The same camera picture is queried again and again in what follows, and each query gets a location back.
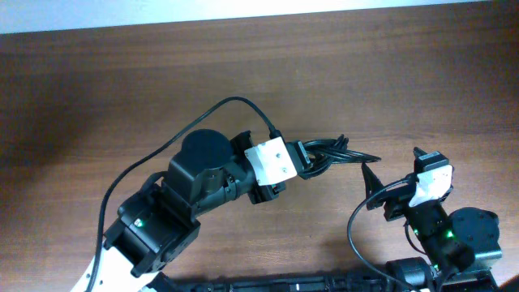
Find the black usb cable long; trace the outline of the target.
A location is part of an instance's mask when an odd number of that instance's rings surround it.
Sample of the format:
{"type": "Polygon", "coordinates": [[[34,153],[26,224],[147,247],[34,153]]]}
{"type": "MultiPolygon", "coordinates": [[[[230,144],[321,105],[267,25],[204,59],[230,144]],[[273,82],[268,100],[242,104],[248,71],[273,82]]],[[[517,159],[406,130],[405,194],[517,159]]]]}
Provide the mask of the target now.
{"type": "Polygon", "coordinates": [[[373,163],[380,157],[348,149],[349,139],[340,135],[336,139],[309,140],[302,143],[309,157],[309,166],[304,166],[298,175],[308,180],[326,172],[334,164],[373,163]]]}

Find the black usb cable short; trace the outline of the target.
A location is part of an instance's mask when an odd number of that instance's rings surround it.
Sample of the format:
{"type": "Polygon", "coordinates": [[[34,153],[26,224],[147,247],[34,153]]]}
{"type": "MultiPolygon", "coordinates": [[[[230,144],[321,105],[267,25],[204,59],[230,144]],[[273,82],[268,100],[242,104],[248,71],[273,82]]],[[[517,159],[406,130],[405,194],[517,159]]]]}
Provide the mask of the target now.
{"type": "Polygon", "coordinates": [[[359,163],[366,160],[360,152],[348,150],[345,145],[314,144],[306,146],[310,165],[299,175],[303,179],[314,178],[327,171],[332,164],[359,163]]]}

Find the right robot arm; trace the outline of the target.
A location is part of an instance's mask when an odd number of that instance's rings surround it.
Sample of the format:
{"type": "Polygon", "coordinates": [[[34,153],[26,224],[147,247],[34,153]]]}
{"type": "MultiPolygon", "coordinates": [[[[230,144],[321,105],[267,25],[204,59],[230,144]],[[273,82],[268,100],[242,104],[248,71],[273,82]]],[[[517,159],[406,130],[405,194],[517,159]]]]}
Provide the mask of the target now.
{"type": "Polygon", "coordinates": [[[444,154],[414,148],[413,172],[390,185],[367,165],[361,170],[367,209],[383,208],[386,221],[404,219],[406,237],[416,237],[413,248],[421,252],[386,264],[388,291],[495,290],[490,269],[502,256],[499,218],[474,207],[446,213],[454,168],[444,154]]]}

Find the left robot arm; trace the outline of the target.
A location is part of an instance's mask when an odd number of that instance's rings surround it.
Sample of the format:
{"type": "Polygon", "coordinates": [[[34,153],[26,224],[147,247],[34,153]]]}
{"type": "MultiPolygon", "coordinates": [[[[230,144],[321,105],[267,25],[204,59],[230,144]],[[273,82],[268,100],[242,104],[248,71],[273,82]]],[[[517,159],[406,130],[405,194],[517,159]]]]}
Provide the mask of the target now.
{"type": "Polygon", "coordinates": [[[199,235],[198,216],[248,195],[273,200],[297,176],[295,155],[280,136],[253,144],[246,131],[228,139],[200,129],[185,137],[167,170],[152,174],[118,208],[101,234],[101,253],[75,291],[140,291],[199,235]]]}

